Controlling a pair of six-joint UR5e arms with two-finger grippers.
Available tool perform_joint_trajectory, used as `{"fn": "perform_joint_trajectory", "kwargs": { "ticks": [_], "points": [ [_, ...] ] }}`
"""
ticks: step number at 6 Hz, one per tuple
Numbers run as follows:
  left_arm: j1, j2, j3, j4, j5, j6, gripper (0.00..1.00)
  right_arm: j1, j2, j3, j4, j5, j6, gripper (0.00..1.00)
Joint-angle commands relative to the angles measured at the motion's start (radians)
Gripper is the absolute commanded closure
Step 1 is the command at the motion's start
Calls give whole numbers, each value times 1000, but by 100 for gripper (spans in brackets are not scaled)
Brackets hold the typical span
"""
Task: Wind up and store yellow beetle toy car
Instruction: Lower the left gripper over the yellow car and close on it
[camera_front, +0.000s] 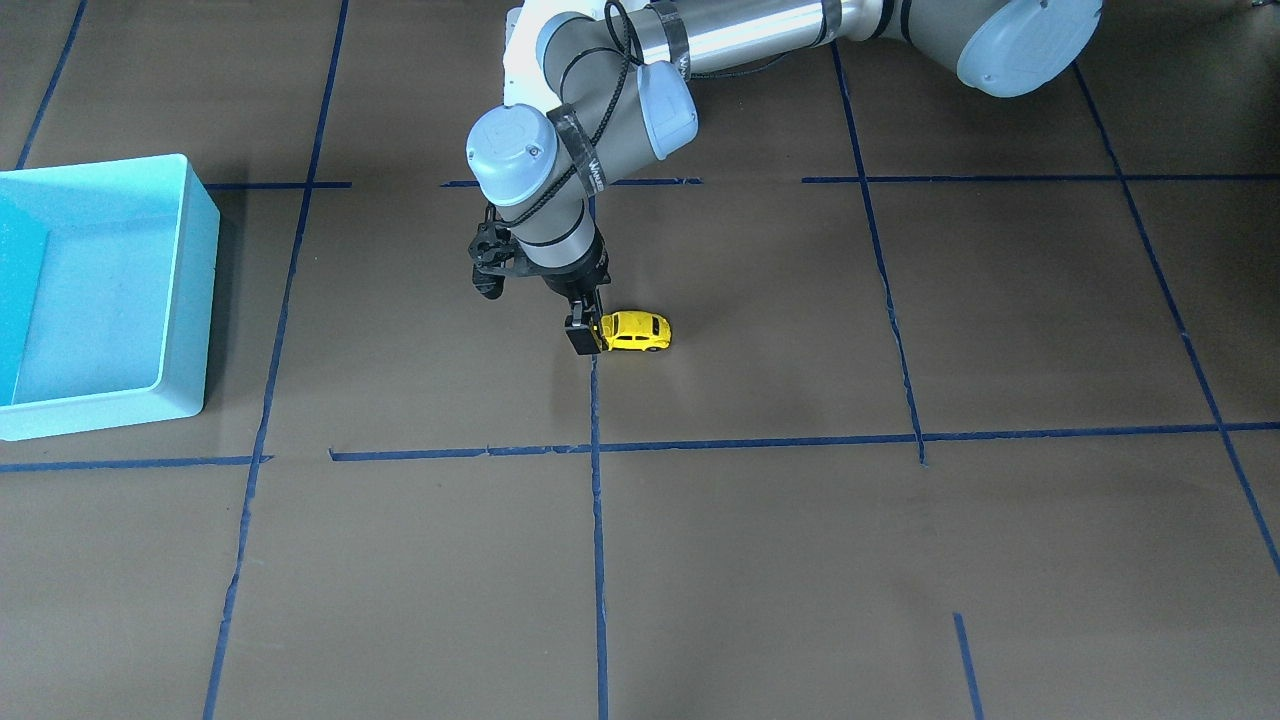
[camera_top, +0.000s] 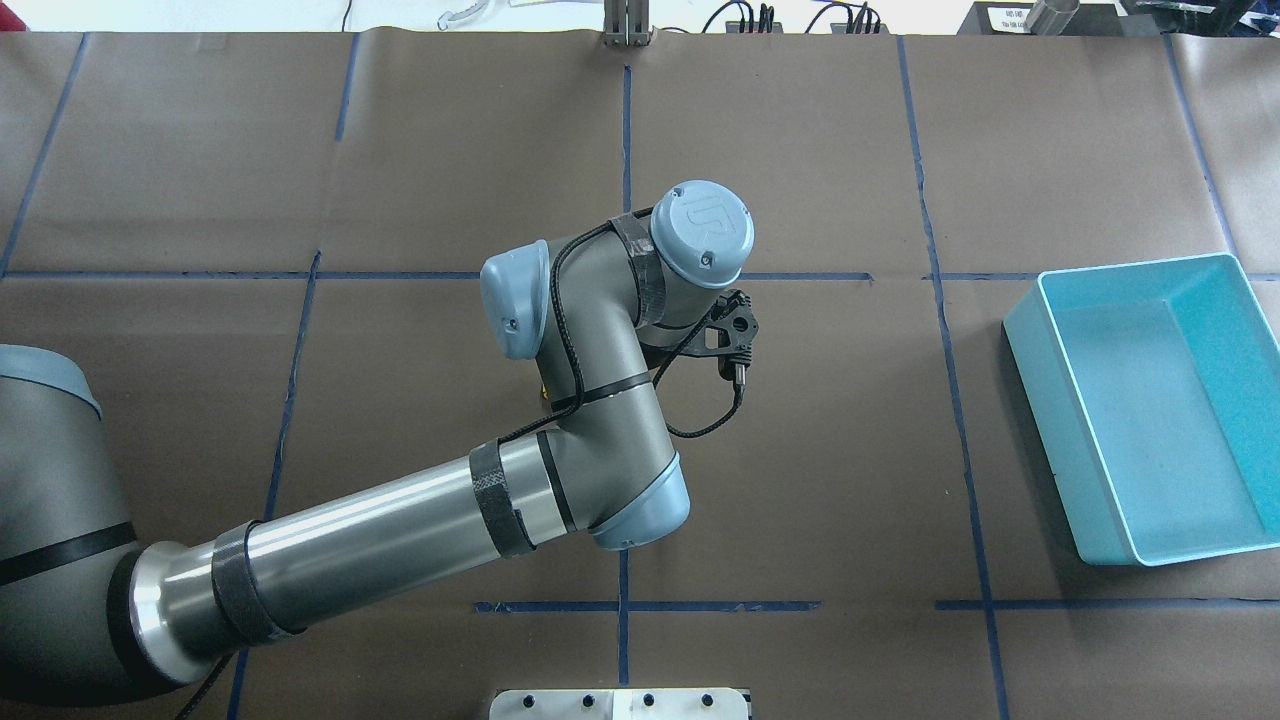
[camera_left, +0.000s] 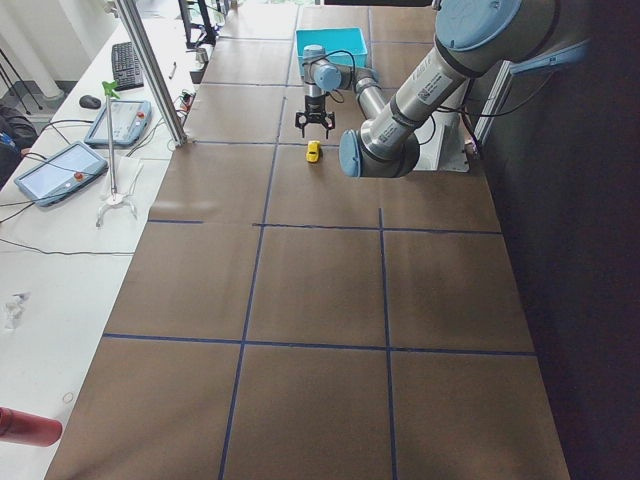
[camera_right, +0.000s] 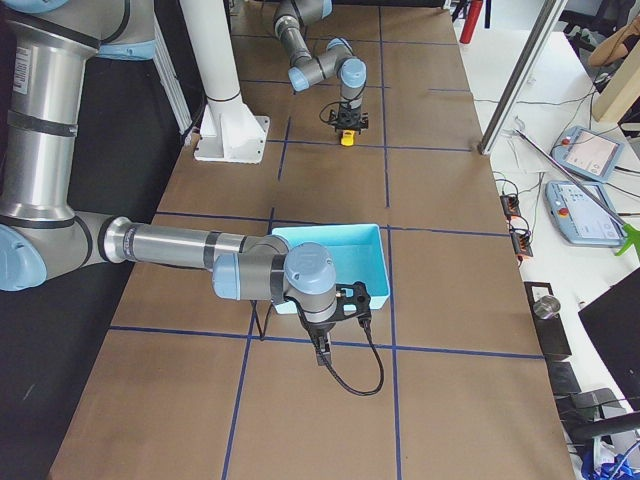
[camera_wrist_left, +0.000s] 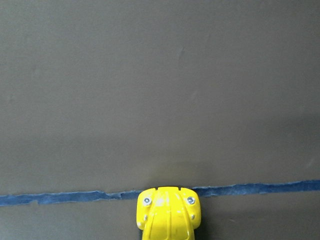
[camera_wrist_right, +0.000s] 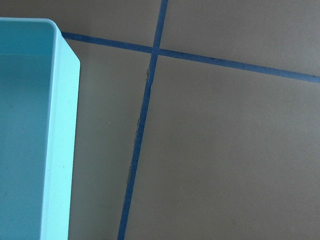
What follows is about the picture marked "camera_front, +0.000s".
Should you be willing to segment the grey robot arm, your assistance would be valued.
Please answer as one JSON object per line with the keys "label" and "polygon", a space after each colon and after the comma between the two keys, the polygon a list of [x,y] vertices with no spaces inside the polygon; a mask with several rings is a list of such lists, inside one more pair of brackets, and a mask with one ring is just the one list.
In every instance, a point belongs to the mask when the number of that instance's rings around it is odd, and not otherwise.
{"label": "grey robot arm", "polygon": [[584,356],[667,348],[662,316],[628,329],[603,309],[608,255],[589,205],[696,137],[694,81],[892,38],[968,87],[1019,97],[1080,55],[1102,13],[1101,1],[526,1],[507,15],[503,100],[465,143],[486,200],[474,287],[498,299],[511,277],[543,279]]}

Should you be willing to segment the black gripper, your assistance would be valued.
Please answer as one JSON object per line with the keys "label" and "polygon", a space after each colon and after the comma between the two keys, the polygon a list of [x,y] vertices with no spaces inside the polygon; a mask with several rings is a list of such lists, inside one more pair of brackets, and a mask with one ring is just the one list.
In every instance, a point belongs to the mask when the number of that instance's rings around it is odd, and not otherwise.
{"label": "black gripper", "polygon": [[595,234],[588,251],[575,263],[544,269],[543,281],[549,290],[570,301],[564,333],[579,356],[595,356],[604,351],[602,337],[602,297],[599,288],[611,283],[609,256],[604,240]]}

